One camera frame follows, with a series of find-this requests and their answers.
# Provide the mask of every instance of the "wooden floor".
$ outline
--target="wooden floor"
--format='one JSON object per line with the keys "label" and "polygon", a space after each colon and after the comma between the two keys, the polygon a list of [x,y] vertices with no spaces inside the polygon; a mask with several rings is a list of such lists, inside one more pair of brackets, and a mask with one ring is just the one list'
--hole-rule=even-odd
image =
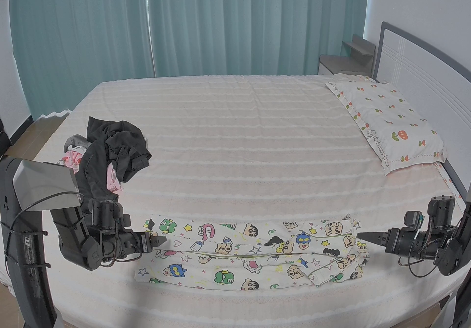
{"label": "wooden floor", "polygon": [[[66,116],[52,116],[38,119],[30,125],[15,145],[7,150],[6,154],[12,157],[33,160],[65,118]],[[2,328],[22,328],[25,322],[21,316],[16,298],[2,284],[0,284],[0,319]],[[64,327],[76,328],[65,322]]]}
{"label": "wooden floor", "polygon": [[[59,128],[66,116],[43,118],[35,121],[28,130],[23,133],[20,139],[7,150],[7,155],[13,157],[33,160],[39,153],[51,135]],[[429,327],[437,314],[440,312],[439,304],[408,319],[393,328],[426,328]],[[23,318],[8,288],[0,284],[0,319],[2,328],[22,328]],[[76,328],[73,325],[64,322],[66,328]]]}

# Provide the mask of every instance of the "cartoon print pajamas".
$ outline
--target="cartoon print pajamas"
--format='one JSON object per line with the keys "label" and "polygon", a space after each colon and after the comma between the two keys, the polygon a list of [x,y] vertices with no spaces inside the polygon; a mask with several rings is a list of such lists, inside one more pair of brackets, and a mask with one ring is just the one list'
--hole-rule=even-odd
{"label": "cartoon print pajamas", "polygon": [[357,226],[349,215],[340,221],[256,224],[177,222],[156,216],[144,227],[167,241],[140,259],[136,280],[255,290],[360,278],[368,251],[356,239]]}

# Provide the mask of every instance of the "pink cloth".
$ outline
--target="pink cloth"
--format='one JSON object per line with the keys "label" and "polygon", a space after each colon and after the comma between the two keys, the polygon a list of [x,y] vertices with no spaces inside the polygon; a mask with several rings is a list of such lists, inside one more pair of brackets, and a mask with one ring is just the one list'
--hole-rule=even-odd
{"label": "pink cloth", "polygon": [[112,163],[108,165],[108,169],[106,170],[106,187],[109,191],[117,195],[122,191],[121,184],[119,184],[119,180],[116,179],[116,171]]}
{"label": "pink cloth", "polygon": [[71,151],[69,150],[65,155],[62,157],[62,160],[64,161],[64,164],[67,167],[70,167],[72,170],[74,170],[74,174],[76,174],[79,171],[79,164],[82,159],[83,155],[76,152],[76,151]]}

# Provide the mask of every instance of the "teal curtain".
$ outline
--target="teal curtain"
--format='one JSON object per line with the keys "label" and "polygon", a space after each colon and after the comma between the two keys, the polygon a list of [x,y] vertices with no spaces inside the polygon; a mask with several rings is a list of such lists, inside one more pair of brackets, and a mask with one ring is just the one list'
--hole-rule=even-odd
{"label": "teal curtain", "polygon": [[154,77],[145,0],[10,0],[14,56],[34,118],[103,81]]}
{"label": "teal curtain", "polygon": [[34,118],[73,109],[103,81],[316,74],[362,34],[366,0],[10,0]]}
{"label": "teal curtain", "polygon": [[156,76],[316,74],[363,34],[366,0],[148,0]]}

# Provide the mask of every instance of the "tulip print pillow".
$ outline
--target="tulip print pillow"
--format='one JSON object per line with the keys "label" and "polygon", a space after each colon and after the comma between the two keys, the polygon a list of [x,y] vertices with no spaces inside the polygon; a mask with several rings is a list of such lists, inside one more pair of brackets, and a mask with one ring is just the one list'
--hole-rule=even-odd
{"label": "tulip print pillow", "polygon": [[419,163],[446,160],[446,149],[437,131],[392,84],[367,79],[331,81],[326,86],[342,102],[381,159],[385,175]]}

